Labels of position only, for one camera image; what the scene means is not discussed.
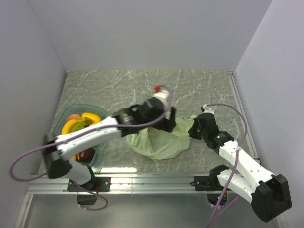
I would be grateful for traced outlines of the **green plastic bag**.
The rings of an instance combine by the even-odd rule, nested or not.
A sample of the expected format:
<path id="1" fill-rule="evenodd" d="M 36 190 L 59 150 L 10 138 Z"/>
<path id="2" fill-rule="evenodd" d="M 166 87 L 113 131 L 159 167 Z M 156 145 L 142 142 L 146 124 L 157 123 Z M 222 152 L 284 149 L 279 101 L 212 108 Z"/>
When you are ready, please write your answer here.
<path id="1" fill-rule="evenodd" d="M 126 141 L 133 151 L 153 160 L 173 159 L 189 148 L 188 131 L 193 126 L 195 117 L 196 115 L 192 115 L 187 119 L 177 115 L 176 126 L 172 132 L 148 127 L 128 135 Z"/>

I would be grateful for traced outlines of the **dark red apple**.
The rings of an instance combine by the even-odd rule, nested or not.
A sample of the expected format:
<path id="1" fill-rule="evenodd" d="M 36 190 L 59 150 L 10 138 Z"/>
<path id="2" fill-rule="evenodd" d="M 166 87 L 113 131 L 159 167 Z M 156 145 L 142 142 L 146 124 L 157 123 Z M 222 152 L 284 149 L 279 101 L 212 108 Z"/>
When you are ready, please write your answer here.
<path id="1" fill-rule="evenodd" d="M 79 152 L 76 155 L 76 160 L 78 162 L 89 162 L 92 160 L 94 154 L 95 154 L 95 150 L 93 148 L 88 148 L 82 152 Z"/>

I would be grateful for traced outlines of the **green grape bunch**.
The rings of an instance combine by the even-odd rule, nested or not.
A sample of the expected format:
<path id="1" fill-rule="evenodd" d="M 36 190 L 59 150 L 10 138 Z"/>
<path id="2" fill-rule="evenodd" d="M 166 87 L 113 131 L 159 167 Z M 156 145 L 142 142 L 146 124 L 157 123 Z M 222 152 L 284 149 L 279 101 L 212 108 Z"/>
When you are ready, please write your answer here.
<path id="1" fill-rule="evenodd" d="M 71 128 L 71 132 L 76 132 L 76 131 L 79 131 L 79 130 L 82 130 L 84 128 L 87 128 L 89 125 L 86 123 L 86 122 L 77 122 L 72 128 Z"/>

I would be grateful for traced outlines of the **yellow banana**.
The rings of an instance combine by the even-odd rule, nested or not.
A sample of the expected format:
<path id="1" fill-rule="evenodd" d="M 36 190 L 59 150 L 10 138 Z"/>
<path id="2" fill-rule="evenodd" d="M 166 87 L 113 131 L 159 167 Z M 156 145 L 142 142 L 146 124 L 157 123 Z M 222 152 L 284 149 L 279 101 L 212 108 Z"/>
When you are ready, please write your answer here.
<path id="1" fill-rule="evenodd" d="M 81 122 L 82 120 L 70 120 L 65 123 L 65 125 L 62 128 L 61 134 L 69 134 L 71 132 L 71 128 L 77 123 Z"/>

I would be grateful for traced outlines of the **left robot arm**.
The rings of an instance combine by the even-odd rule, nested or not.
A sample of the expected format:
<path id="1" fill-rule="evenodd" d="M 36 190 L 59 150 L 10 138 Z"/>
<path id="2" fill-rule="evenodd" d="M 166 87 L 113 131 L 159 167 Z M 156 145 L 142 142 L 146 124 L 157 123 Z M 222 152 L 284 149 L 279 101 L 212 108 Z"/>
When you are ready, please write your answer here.
<path id="1" fill-rule="evenodd" d="M 90 166 L 74 161 L 74 155 L 92 146 L 136 134 L 148 127 L 170 133 L 176 126 L 175 114 L 176 108 L 154 97 L 143 104 L 120 109 L 112 116 L 82 130 L 58 135 L 43 150 L 47 176 L 50 179 L 69 179 L 83 190 L 90 191 L 95 187 L 95 175 Z"/>

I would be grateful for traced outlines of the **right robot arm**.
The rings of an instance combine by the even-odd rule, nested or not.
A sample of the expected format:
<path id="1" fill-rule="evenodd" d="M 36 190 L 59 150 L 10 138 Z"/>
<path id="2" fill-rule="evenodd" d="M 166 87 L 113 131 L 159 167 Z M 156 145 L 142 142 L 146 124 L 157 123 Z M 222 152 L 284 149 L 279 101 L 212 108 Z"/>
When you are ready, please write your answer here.
<path id="1" fill-rule="evenodd" d="M 227 186 L 248 201 L 263 222 L 271 221 L 292 207 L 286 177 L 274 175 L 262 167 L 238 146 L 229 133 L 220 131 L 213 113 L 202 113 L 195 117 L 189 136 L 204 140 L 216 154 L 237 166 L 236 173 L 220 165 L 210 170 L 207 177 L 195 176 L 191 185 L 197 191 L 217 191 Z"/>

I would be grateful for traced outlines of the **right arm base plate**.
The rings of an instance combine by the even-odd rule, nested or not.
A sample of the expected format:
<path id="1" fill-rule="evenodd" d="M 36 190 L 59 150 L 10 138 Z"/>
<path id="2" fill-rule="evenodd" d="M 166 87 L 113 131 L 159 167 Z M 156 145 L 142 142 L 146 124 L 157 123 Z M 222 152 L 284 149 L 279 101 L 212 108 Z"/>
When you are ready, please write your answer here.
<path id="1" fill-rule="evenodd" d="M 195 191 L 211 191 L 213 187 L 209 180 L 209 176 L 194 176 L 194 180 L 190 183 Z"/>

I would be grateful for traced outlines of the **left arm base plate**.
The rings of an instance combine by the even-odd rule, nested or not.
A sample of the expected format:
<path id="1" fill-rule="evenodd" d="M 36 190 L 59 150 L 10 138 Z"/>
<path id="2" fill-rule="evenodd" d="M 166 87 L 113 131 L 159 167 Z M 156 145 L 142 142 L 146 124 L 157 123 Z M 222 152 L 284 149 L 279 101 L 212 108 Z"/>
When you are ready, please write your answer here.
<path id="1" fill-rule="evenodd" d="M 110 177 L 95 177 L 94 180 L 89 181 L 86 184 L 80 185 L 79 188 L 73 181 L 69 181 L 67 186 L 68 192 L 84 192 L 84 190 L 89 191 L 100 191 L 100 192 L 109 192 L 111 185 Z"/>

